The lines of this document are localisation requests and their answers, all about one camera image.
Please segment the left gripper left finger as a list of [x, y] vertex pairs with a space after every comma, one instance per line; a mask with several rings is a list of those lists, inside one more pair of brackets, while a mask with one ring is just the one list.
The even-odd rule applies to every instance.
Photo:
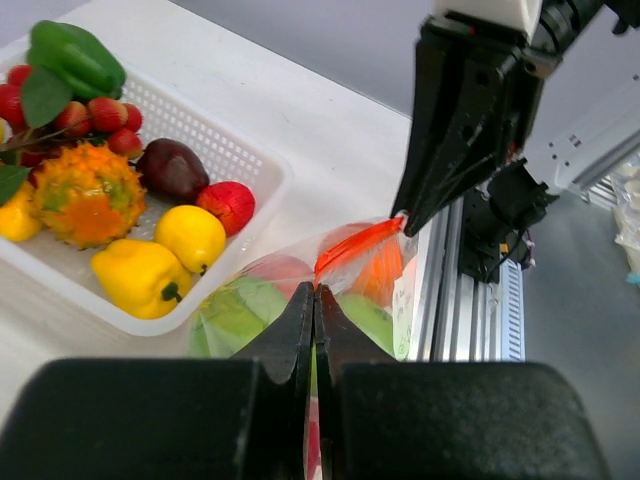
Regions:
[[1, 432], [5, 479], [302, 479], [314, 289], [228, 359], [44, 364]]

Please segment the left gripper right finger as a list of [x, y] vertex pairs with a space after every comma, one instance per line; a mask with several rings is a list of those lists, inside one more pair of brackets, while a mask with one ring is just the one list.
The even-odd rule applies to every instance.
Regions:
[[314, 298], [327, 479], [607, 479], [583, 404], [530, 362], [399, 362]]

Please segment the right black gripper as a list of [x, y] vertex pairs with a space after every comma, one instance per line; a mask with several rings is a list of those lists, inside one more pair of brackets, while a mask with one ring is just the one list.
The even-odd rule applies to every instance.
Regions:
[[524, 34], [462, 14], [429, 16], [415, 45], [412, 124], [391, 214], [415, 236], [506, 158], [523, 100]]

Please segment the green apple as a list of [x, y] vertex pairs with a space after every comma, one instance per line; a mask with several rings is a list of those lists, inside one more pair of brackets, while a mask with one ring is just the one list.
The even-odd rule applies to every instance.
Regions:
[[344, 314], [386, 353], [393, 356], [392, 317], [378, 304], [358, 293], [337, 298]]

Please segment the green lime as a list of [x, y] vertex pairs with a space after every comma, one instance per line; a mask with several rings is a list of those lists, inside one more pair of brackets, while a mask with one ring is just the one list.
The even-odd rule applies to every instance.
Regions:
[[263, 332], [287, 300], [271, 282], [238, 277], [211, 293], [192, 314], [188, 353], [229, 358]]

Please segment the clear zip top bag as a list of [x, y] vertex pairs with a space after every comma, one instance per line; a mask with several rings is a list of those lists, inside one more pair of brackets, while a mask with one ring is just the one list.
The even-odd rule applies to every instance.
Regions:
[[[289, 255], [304, 261], [311, 267], [314, 276], [309, 281], [301, 281], [299, 284], [311, 282], [314, 285], [326, 285], [337, 300], [340, 295], [350, 293], [350, 287], [366, 263], [373, 257], [381, 244], [393, 237], [399, 240], [403, 252], [403, 272], [394, 282], [391, 303], [387, 307], [381, 308], [384, 308], [392, 317], [394, 351], [392, 357], [399, 361], [407, 361], [409, 360], [414, 317], [417, 264], [415, 257], [418, 250], [418, 238], [405, 236], [390, 221], [356, 222], [337, 227], [322, 235], [308, 238], [268, 255]], [[263, 257], [246, 265], [225, 284], [238, 277], [256, 278], [251, 274], [251, 271]], [[271, 283], [280, 290], [287, 303], [299, 285], [296, 288], [281, 289], [274, 282]]]

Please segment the orange fruit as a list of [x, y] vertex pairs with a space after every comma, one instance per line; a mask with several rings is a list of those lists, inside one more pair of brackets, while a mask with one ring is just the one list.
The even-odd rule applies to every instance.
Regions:
[[394, 282], [402, 275], [403, 266], [399, 240], [396, 237], [386, 240], [366, 263], [349, 292], [361, 294], [380, 307], [387, 307], [392, 301]]

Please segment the pink peach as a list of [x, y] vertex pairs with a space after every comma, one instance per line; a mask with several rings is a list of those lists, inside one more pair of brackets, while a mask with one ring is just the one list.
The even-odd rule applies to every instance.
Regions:
[[263, 257], [253, 267], [251, 274], [274, 282], [281, 289], [296, 288], [301, 281], [309, 281], [314, 276], [311, 267], [304, 261], [281, 254]]

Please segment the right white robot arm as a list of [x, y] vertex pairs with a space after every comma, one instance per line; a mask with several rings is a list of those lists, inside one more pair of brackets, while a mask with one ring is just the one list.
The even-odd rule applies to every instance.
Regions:
[[438, 1], [415, 45], [392, 206], [414, 236], [484, 188], [480, 238], [539, 222], [639, 146], [635, 1]]

